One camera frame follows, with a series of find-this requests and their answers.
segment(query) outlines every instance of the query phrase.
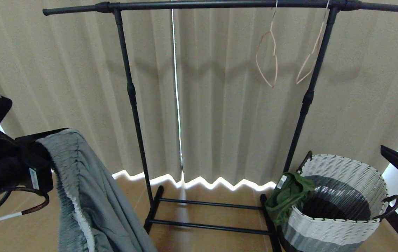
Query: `curtain fold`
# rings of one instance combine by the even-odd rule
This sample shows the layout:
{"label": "curtain fold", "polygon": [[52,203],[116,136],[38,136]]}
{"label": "curtain fold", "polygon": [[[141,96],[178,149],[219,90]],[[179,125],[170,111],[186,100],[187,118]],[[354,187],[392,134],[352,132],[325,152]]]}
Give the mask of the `curtain fold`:
{"label": "curtain fold", "polygon": [[[278,180],[310,80],[296,85],[295,78],[313,49],[324,10],[276,11],[274,88],[255,63],[272,14],[270,8],[174,11],[186,182],[197,176],[232,184]],[[265,39],[259,60],[269,80],[275,75],[272,52]],[[398,13],[340,12],[315,91],[291,169],[313,150],[383,171],[380,145],[398,149]]]}
{"label": "curtain fold", "polygon": [[[44,16],[43,8],[95,1],[0,1],[2,126],[18,137],[62,127],[85,136],[111,173],[142,172],[112,14]],[[170,10],[123,12],[151,178],[180,179]]]}

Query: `gray jacket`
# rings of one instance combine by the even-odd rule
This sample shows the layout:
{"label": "gray jacket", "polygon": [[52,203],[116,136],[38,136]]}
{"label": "gray jacket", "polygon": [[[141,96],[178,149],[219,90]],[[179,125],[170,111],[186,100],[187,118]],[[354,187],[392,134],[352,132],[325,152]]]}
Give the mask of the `gray jacket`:
{"label": "gray jacket", "polygon": [[156,252],[111,174],[75,129],[39,139],[55,163],[59,251]]}

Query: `garment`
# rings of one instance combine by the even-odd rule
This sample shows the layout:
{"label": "garment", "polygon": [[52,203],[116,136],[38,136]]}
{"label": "garment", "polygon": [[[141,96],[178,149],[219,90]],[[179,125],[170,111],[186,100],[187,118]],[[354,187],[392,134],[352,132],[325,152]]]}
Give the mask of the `garment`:
{"label": "garment", "polygon": [[285,172],[266,200],[266,210],[275,224],[282,224],[288,220],[292,206],[302,210],[303,204],[313,192],[314,182],[311,179],[306,179],[297,172]]}
{"label": "garment", "polygon": [[121,188],[78,131],[66,129],[37,142],[55,163],[59,251],[157,251]]}

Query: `pink wire hanger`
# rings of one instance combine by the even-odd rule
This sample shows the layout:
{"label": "pink wire hanger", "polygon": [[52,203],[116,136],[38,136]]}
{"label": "pink wire hanger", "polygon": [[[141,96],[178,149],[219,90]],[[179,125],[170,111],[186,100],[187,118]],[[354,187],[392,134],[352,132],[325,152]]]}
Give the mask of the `pink wire hanger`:
{"label": "pink wire hanger", "polygon": [[[276,11],[277,11],[277,5],[278,5],[278,4],[279,4],[279,1],[276,0],[276,2],[275,2],[275,10],[274,10],[274,13],[273,13],[273,15],[272,15],[271,28],[269,29],[269,31],[267,31],[265,34],[263,34],[263,36],[261,37],[260,43],[258,43],[258,48],[257,48],[256,54],[255,54],[255,62],[256,62],[256,65],[257,65],[257,67],[258,67],[258,71],[260,72],[261,77],[263,77],[263,79],[265,80],[265,82],[266,82],[271,88],[273,88],[273,87],[275,86],[275,83],[277,82],[277,73],[279,72],[279,63],[278,63],[278,61],[277,61],[277,55],[275,54],[275,49],[276,49],[275,37],[274,37],[274,34],[273,34],[273,32],[272,32],[272,27],[273,27],[273,24],[274,24],[274,16],[275,16],[275,13],[276,13]],[[273,82],[272,85],[271,85],[271,83],[269,83],[269,81],[266,79],[265,75],[263,74],[263,71],[262,71],[261,68],[260,68],[260,65],[258,64],[258,50],[260,50],[261,42],[263,42],[263,39],[264,39],[265,36],[268,35],[268,34],[271,34],[272,41],[274,42],[274,52],[273,52],[273,55],[272,55],[272,56],[275,58],[275,78],[274,78],[274,82]]]}
{"label": "pink wire hanger", "polygon": [[301,81],[303,81],[306,77],[308,77],[308,75],[310,75],[310,74],[313,72],[314,66],[316,65],[317,58],[316,58],[316,60],[314,61],[313,67],[311,67],[311,70],[310,70],[305,76],[303,76],[301,79],[299,79],[300,74],[302,73],[303,69],[305,68],[305,64],[308,62],[308,59],[310,59],[310,56],[311,56],[312,54],[314,54],[314,52],[316,52],[317,45],[318,45],[319,41],[321,40],[322,30],[324,30],[325,18],[327,17],[327,11],[328,11],[328,5],[329,5],[329,4],[330,4],[330,0],[328,0],[328,2],[327,2],[327,7],[326,7],[325,13],[324,13],[324,20],[322,21],[321,29],[319,30],[319,35],[318,35],[318,37],[317,37],[316,43],[314,43],[313,50],[311,51],[310,54],[308,54],[307,58],[306,58],[305,61],[303,62],[302,67],[300,68],[300,71],[299,71],[299,73],[297,74],[297,78],[295,79],[295,84],[299,84],[299,83],[300,83]]}

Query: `black basket handle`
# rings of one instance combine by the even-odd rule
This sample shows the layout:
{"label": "black basket handle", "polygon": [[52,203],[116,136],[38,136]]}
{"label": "black basket handle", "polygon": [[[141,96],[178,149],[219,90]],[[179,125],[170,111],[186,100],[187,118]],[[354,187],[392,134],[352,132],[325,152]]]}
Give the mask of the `black basket handle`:
{"label": "black basket handle", "polygon": [[391,214],[393,214],[393,212],[395,212],[398,208],[398,195],[392,195],[392,196],[389,196],[389,197],[383,199],[383,202],[391,202],[395,199],[396,199],[396,203],[394,204],[393,207],[388,206],[386,211],[382,215],[378,215],[378,216],[374,217],[373,219],[379,218],[380,221],[382,221],[383,219],[386,219]]}
{"label": "black basket handle", "polygon": [[311,159],[313,158],[313,152],[311,150],[307,153],[307,155],[305,156],[305,159],[299,165],[299,167],[298,167],[296,172],[298,172],[300,174],[302,173],[302,168],[305,165],[305,163],[308,161],[309,158],[311,158]]}

